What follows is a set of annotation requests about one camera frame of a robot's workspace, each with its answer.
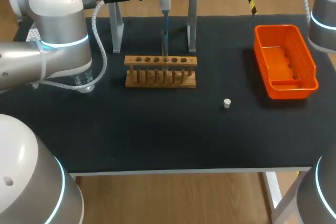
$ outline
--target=wooden test tube rack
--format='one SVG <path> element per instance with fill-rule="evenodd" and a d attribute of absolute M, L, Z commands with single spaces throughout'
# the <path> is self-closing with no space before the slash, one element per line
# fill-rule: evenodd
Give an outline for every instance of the wooden test tube rack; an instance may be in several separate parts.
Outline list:
<path fill-rule="evenodd" d="M 197 58 L 194 56 L 125 56 L 124 63 L 129 66 L 127 88 L 196 88 Z M 134 66 L 157 69 L 140 70 Z M 174 70 L 174 67 L 182 67 L 182 70 Z"/>

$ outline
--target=clear plastic bottle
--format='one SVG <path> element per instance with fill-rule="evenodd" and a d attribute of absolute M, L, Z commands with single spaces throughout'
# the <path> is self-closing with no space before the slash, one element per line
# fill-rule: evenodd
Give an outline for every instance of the clear plastic bottle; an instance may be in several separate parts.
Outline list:
<path fill-rule="evenodd" d="M 91 81 L 93 81 L 93 75 L 92 75 L 91 69 L 75 76 L 75 84 L 77 86 L 85 85 Z M 79 89 L 78 91 L 83 94 L 86 94 L 86 93 L 90 93 L 92 90 L 94 90 L 94 88 L 95 88 L 95 85 L 93 84 L 87 88 Z"/>

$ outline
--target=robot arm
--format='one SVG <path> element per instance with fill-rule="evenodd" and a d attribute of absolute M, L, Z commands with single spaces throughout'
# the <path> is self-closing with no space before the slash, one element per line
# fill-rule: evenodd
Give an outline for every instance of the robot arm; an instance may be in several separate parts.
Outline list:
<path fill-rule="evenodd" d="M 91 66 L 91 50 L 83 9 L 96 7 L 97 0 L 9 1 L 19 17 L 30 16 L 34 19 L 41 42 L 0 43 L 0 90 L 47 78 L 79 74 Z M 128 0 L 103 0 L 102 4 L 120 1 Z M 96 83 L 105 72 L 107 59 L 98 34 L 95 31 L 94 34 L 103 54 L 103 68 L 94 80 Z M 56 85 L 48 81 L 43 83 Z"/>
<path fill-rule="evenodd" d="M 29 0 L 41 41 L 0 43 L 0 89 L 79 74 L 91 66 L 82 0 Z"/>

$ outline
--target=glowing blue ring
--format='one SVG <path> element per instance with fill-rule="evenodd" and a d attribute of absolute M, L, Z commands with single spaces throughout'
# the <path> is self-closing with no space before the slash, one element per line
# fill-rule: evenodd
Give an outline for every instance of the glowing blue ring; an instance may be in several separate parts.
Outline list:
<path fill-rule="evenodd" d="M 328 29 L 328 30 L 336 30 L 336 27 L 333 27 L 333 26 L 326 26 L 326 25 L 324 25 L 324 24 L 318 22 L 318 21 L 314 18 L 314 16 L 313 16 L 313 12 L 311 12 L 310 16 L 311 16 L 311 19 L 312 19 L 317 25 L 319 25 L 320 27 L 323 27 L 323 28 Z"/>
<path fill-rule="evenodd" d="M 58 199 L 58 202 L 56 204 L 55 209 L 53 210 L 53 212 L 51 213 L 51 215 L 49 216 L 49 218 L 47 219 L 47 221 L 44 224 L 49 224 L 52 221 L 53 217 L 55 216 L 55 214 L 56 214 L 56 212 L 57 212 L 57 210 L 59 208 L 59 206 L 61 205 L 61 202 L 62 202 L 62 199 L 63 199 L 63 196 L 64 196 L 64 190 L 65 190 L 65 175 L 64 175 L 64 170 L 63 170 L 63 167 L 62 167 L 61 163 L 58 161 L 58 159 L 57 158 L 55 158 L 55 159 L 56 159 L 56 161 L 57 161 L 57 163 L 58 163 L 58 165 L 59 165 L 59 167 L 61 169 L 61 172 L 62 172 L 62 189 L 61 189 L 61 194 L 59 196 L 59 199 Z"/>
<path fill-rule="evenodd" d="M 71 47 L 74 45 L 78 45 L 83 43 L 84 41 L 86 41 L 89 38 L 89 35 L 85 36 L 85 38 L 77 40 L 75 42 L 70 42 L 70 43 L 65 43 L 65 44 L 52 44 L 52 43 L 47 43 L 44 42 L 43 40 L 41 40 L 41 43 L 47 47 L 54 47 L 54 48 L 59 48 L 59 47 Z"/>
<path fill-rule="evenodd" d="M 325 207 L 327 208 L 327 210 L 329 211 L 329 213 L 334 217 L 334 219 L 336 219 L 336 214 L 335 212 L 331 209 L 331 207 L 329 206 L 329 204 L 327 203 L 326 199 L 324 198 L 322 191 L 321 191 L 321 187 L 320 187 L 320 183 L 319 183 L 319 178 L 318 178 L 318 170 L 319 170 L 319 164 L 321 161 L 321 158 L 319 159 L 319 161 L 317 162 L 316 165 L 316 169 L 315 169 L 315 180 L 316 180 L 316 187 L 317 187 L 317 191 L 319 192 L 319 195 L 322 199 L 323 204 L 325 205 Z"/>

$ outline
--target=yellow black hazard tape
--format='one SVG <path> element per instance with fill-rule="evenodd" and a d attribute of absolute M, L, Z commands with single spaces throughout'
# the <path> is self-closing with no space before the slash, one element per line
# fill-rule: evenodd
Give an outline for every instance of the yellow black hazard tape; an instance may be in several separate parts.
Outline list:
<path fill-rule="evenodd" d="M 252 15 L 257 15 L 257 8 L 256 8 L 256 3 L 254 3 L 254 0 L 248 0 L 249 4 L 250 4 L 250 9 L 252 12 Z"/>

